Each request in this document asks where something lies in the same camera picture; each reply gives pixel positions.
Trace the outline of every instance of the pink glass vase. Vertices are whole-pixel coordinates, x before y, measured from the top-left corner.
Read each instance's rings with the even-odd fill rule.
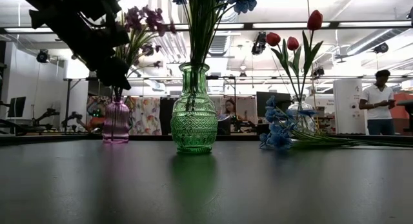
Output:
[[[129,108],[123,101],[113,101],[106,106],[102,135],[105,143],[129,141]]]

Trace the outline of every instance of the desk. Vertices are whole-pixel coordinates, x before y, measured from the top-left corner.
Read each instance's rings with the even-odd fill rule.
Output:
[[[276,154],[216,142],[0,147],[0,223],[413,223],[413,150]]]

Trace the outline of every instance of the green glass vase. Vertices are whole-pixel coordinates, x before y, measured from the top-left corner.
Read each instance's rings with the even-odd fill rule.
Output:
[[[212,150],[218,122],[214,103],[207,94],[206,64],[183,63],[182,94],[174,104],[170,122],[178,152],[202,154]]]

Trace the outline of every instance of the jeans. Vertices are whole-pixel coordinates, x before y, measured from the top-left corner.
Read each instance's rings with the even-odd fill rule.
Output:
[[[394,135],[393,119],[367,120],[367,128],[370,135]]]

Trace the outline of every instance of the clear glass vase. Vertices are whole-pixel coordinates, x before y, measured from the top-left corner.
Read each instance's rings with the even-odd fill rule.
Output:
[[[105,143],[129,141],[129,108],[122,100],[114,100],[106,106],[102,135]]]
[[[312,117],[299,115],[299,111],[313,110],[311,105],[305,103],[305,95],[303,95],[303,99],[301,101],[298,100],[297,96],[294,96],[294,104],[290,105],[287,110],[297,121],[297,130],[304,131],[309,134],[313,134],[316,131],[316,124],[314,123]]]
[[[171,119],[172,139],[177,151],[201,154],[212,150],[218,122],[215,106],[207,94],[206,64],[184,63],[182,94],[174,104]]]

